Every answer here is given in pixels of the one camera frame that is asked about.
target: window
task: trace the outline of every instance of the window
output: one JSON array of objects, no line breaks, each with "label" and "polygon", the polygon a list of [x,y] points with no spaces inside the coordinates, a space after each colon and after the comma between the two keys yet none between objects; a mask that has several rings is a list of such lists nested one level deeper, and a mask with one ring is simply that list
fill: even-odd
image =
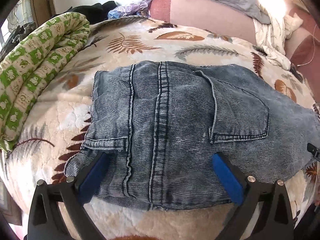
[{"label": "window", "polygon": [[32,21],[30,0],[20,0],[1,26],[0,50],[18,25],[21,26]]}]

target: plastic bag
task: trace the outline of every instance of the plastic bag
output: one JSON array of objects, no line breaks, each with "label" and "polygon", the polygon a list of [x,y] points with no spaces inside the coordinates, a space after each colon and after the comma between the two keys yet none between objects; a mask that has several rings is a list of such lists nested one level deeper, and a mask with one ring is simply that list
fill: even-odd
[{"label": "plastic bag", "polygon": [[139,3],[131,3],[127,6],[118,6],[108,12],[108,19],[118,19],[120,17],[133,15],[137,11],[148,11],[152,0],[142,0]]}]

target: blanket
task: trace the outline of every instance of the blanket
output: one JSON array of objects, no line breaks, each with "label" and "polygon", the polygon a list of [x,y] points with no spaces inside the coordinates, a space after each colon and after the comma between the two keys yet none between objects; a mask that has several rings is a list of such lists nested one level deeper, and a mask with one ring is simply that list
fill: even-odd
[{"label": "blanket", "polygon": [[0,148],[12,150],[39,94],[86,44],[89,22],[59,15],[29,34],[0,63]]},{"label": "blanket", "polygon": [[303,20],[295,13],[294,17],[281,15],[274,12],[275,8],[264,8],[261,10],[269,15],[271,24],[262,24],[256,19],[254,23],[257,45],[262,47],[267,54],[267,60],[275,66],[285,70],[290,70],[291,62],[285,56],[284,42],[291,37],[292,32],[297,30],[303,23]]},{"label": "blanket", "polygon": [[[129,16],[90,26],[87,47],[77,53],[50,82],[31,109],[20,138],[8,158],[0,158],[0,176],[25,213],[29,213],[39,179],[58,183],[66,178],[66,161],[79,152],[91,122],[94,75],[143,60],[191,65],[237,64],[256,73],[294,102],[319,113],[305,82],[274,66],[247,41],[151,18]],[[313,202],[318,167],[300,170],[285,182],[297,224]],[[84,205],[106,239],[147,236],[161,240],[214,239],[234,211],[233,204],[166,212],[141,211],[93,198]],[[80,239],[63,203],[60,210],[74,239]],[[244,237],[253,229],[255,220]]]}]

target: metal screw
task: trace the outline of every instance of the metal screw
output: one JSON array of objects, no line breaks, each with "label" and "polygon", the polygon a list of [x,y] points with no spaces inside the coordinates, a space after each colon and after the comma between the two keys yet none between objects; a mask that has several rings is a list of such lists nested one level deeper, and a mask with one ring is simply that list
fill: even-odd
[{"label": "metal screw", "polygon": [[248,176],[248,181],[255,182],[256,178],[254,176]]},{"label": "metal screw", "polygon": [[279,186],[283,186],[284,185],[284,182],[282,180],[280,180],[280,179],[277,180],[277,183],[278,183]]},{"label": "metal screw", "polygon": [[67,177],[66,182],[73,182],[74,180],[75,180],[74,176],[69,176]]},{"label": "metal screw", "polygon": [[44,180],[43,180],[43,179],[40,179],[40,180],[37,181],[37,185],[38,185],[38,186],[41,186],[43,183],[44,183]]}]

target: blue denim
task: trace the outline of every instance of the blue denim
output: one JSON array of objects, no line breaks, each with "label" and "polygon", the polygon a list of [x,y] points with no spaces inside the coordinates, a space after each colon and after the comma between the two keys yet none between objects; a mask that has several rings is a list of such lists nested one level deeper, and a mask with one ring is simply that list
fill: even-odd
[{"label": "blue denim", "polygon": [[192,209],[229,202],[212,169],[222,152],[261,182],[287,180],[319,146],[311,110],[238,65],[143,61],[95,75],[92,123],[65,175],[98,152],[111,155],[95,196],[139,209]]}]

